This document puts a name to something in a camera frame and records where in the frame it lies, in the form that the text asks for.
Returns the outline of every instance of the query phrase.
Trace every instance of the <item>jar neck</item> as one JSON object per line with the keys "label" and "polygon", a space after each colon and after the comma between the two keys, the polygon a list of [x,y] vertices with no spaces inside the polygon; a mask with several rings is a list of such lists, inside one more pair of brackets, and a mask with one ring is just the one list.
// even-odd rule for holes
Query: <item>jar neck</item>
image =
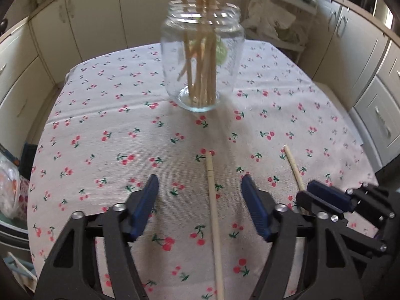
{"label": "jar neck", "polygon": [[198,6],[195,1],[183,3],[181,0],[168,4],[168,17],[180,22],[201,23],[205,19],[214,24],[237,24],[241,18],[241,10],[234,4],[217,4],[217,6]]}

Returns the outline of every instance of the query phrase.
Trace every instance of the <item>floor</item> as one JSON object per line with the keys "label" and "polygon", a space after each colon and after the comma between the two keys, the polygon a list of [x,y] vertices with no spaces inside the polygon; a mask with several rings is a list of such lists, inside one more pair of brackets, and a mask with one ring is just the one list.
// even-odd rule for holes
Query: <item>floor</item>
{"label": "floor", "polygon": [[55,86],[53,91],[51,91],[51,93],[44,101],[43,106],[37,114],[36,119],[33,122],[32,127],[27,135],[27,143],[39,144],[47,119],[49,118],[50,112],[53,109],[53,106],[60,92],[61,89],[58,86]]}

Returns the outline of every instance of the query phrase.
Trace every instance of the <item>tablecloth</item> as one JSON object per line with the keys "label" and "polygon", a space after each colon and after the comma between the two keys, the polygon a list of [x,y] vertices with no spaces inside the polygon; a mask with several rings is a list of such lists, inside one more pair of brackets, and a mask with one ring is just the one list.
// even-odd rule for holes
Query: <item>tablecloth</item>
{"label": "tablecloth", "polygon": [[[131,247],[150,299],[215,297],[205,152],[213,153],[227,299],[248,299],[270,246],[257,235],[241,177],[294,208],[298,191],[283,151],[304,183],[341,189],[376,183],[373,169],[329,99],[272,45],[246,41],[235,90],[217,109],[191,113],[169,99],[159,44],[86,61],[69,74],[45,125],[29,187],[28,230],[36,272],[72,212],[106,211],[150,174],[159,195]],[[357,214],[349,226],[373,235]],[[287,294],[301,268],[297,248]],[[102,242],[101,281],[112,295]]]}

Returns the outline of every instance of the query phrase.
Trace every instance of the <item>white stick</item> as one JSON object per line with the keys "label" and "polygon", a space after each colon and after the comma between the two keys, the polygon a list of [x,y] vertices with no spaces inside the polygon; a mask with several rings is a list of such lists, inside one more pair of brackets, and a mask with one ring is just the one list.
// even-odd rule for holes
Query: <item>white stick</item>
{"label": "white stick", "polygon": [[220,228],[218,224],[217,196],[215,194],[213,159],[211,152],[205,154],[205,168],[207,169],[209,206],[211,209],[212,244],[214,248],[215,278],[217,299],[224,300],[224,277],[221,260]]}
{"label": "white stick", "polygon": [[295,158],[293,158],[291,149],[289,149],[289,147],[287,145],[284,145],[283,150],[285,150],[287,160],[289,160],[291,170],[293,170],[294,177],[296,178],[297,186],[299,187],[299,191],[304,191],[305,188],[304,188],[304,184],[303,184],[303,179],[300,176],[299,169],[297,169]]}

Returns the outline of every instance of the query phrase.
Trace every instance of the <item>drawer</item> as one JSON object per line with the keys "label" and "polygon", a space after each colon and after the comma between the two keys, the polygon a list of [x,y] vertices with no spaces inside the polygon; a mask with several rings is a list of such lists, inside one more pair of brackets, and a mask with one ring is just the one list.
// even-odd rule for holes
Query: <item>drawer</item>
{"label": "drawer", "polygon": [[53,82],[37,57],[14,83],[0,105],[0,144],[17,158]]}
{"label": "drawer", "polygon": [[37,55],[28,24],[0,43],[0,103]]}
{"label": "drawer", "polygon": [[377,75],[400,105],[400,48],[393,41]]}
{"label": "drawer", "polygon": [[355,105],[383,165],[400,153],[400,108],[376,76]]}

